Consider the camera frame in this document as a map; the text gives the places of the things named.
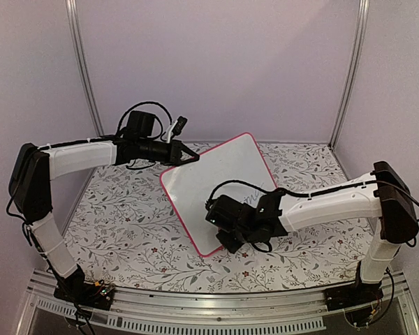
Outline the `right aluminium corner post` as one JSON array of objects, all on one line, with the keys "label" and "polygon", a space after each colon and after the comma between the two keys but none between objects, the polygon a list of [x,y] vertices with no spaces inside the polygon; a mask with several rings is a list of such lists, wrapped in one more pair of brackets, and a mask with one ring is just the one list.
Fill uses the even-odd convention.
[{"label": "right aluminium corner post", "polygon": [[334,151],[339,143],[341,130],[343,128],[348,106],[353,93],[355,79],[360,65],[360,57],[362,54],[363,44],[365,41],[367,30],[367,19],[369,15],[369,0],[360,0],[358,6],[357,20],[355,24],[355,33],[353,37],[351,57],[346,74],[346,81],[341,94],[337,116],[332,130],[329,146]]}]

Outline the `aluminium corner post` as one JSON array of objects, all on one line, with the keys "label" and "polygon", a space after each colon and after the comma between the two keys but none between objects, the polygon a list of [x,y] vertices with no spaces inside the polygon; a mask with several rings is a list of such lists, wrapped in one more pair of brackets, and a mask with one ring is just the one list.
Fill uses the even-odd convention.
[{"label": "aluminium corner post", "polygon": [[84,50],[84,44],[82,41],[82,34],[80,29],[80,18],[78,15],[77,1],[66,0],[66,13],[68,18],[68,24],[71,32],[71,39],[73,43],[73,51],[75,53],[76,62],[78,65],[78,71],[80,75],[80,81],[84,91],[84,97],[87,103],[87,107],[90,113],[91,122],[93,124],[95,133],[97,135],[103,135],[104,129],[103,124],[98,113],[98,107],[91,84],[91,78],[87,66],[86,54]]},{"label": "aluminium corner post", "polygon": [[369,0],[360,0],[358,6],[357,20],[355,24],[355,33],[353,37],[351,57],[346,74],[346,81],[341,94],[337,116],[332,130],[329,146],[334,151],[339,143],[341,130],[343,128],[348,106],[353,93],[355,79],[360,65],[360,57],[362,54],[363,44],[365,41],[367,30],[367,19],[369,15]]}]

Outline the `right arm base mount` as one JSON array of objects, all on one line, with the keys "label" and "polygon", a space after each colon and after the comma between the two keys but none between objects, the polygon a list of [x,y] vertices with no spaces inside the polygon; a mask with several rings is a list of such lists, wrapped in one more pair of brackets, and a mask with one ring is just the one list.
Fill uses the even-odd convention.
[{"label": "right arm base mount", "polygon": [[359,276],[351,284],[325,289],[325,304],[329,311],[337,311],[380,300],[383,298],[381,284],[381,281],[365,283]]}]

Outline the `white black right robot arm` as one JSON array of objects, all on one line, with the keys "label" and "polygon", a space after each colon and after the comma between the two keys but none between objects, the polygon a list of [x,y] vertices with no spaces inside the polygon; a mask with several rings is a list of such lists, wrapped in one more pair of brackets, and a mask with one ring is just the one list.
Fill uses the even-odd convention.
[{"label": "white black right robot arm", "polygon": [[356,179],[310,193],[286,188],[263,191],[255,207],[227,195],[211,193],[205,220],[216,226],[216,238],[230,253],[249,244],[257,251],[272,251],[270,240],[321,223],[354,218],[377,218],[371,246],[358,265],[358,277],[347,290],[352,304],[373,295],[384,271],[401,245],[416,239],[417,204],[408,186],[385,161]]}]

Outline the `left aluminium corner post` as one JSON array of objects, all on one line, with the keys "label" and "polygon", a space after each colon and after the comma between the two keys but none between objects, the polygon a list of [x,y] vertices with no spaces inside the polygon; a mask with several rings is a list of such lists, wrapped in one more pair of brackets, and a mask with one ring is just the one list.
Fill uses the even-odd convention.
[{"label": "left aluminium corner post", "polygon": [[80,81],[84,91],[84,97],[87,103],[87,107],[90,113],[91,122],[93,124],[95,133],[97,135],[103,135],[104,129],[103,124],[98,113],[98,107],[91,84],[91,78],[87,66],[86,54],[84,50],[84,44],[82,41],[82,34],[80,29],[80,18],[78,15],[77,1],[66,0],[66,13],[68,18],[68,24],[71,32],[71,39],[73,43],[73,51],[75,53],[76,62],[78,65],[78,71],[80,75]]}]

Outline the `aluminium front rail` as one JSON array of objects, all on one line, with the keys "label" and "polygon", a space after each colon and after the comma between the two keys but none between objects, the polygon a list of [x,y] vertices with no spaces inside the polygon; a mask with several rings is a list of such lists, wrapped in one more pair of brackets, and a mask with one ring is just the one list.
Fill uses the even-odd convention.
[{"label": "aluminium front rail", "polygon": [[368,326],[359,325],[368,305],[334,310],[322,288],[235,294],[117,288],[110,309],[89,309],[88,321],[54,289],[51,274],[32,274],[18,334],[419,334],[400,271],[383,280],[384,297]]}]

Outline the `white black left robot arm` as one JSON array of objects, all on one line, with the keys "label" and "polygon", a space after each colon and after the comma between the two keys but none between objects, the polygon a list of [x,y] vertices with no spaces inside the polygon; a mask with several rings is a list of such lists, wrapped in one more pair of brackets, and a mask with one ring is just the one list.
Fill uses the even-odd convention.
[{"label": "white black left robot arm", "polygon": [[128,121],[113,134],[56,144],[23,144],[13,168],[7,211],[22,222],[22,232],[30,246],[47,262],[52,272],[64,279],[62,290],[75,303],[85,302],[90,289],[84,273],[69,251],[54,214],[54,184],[70,174],[86,170],[126,165],[136,161],[177,167],[198,161],[199,155],[179,140],[188,124],[186,117],[171,120],[153,135],[157,116],[130,110]]}]

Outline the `pink framed whiteboard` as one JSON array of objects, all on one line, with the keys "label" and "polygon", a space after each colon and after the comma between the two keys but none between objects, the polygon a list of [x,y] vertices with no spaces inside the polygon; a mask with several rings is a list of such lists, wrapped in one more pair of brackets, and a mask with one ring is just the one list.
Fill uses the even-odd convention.
[{"label": "pink framed whiteboard", "polygon": [[241,180],[267,191],[277,187],[252,134],[243,133],[200,154],[199,161],[161,173],[163,187],[198,255],[221,249],[218,228],[207,222],[205,203],[212,190],[227,180]]}]

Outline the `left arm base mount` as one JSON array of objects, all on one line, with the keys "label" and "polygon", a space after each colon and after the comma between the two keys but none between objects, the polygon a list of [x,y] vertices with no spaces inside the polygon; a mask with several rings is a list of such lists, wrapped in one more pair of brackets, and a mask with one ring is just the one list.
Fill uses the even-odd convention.
[{"label": "left arm base mount", "polygon": [[79,281],[59,281],[54,297],[80,306],[109,311],[115,295],[115,286],[100,280],[94,283]]}]

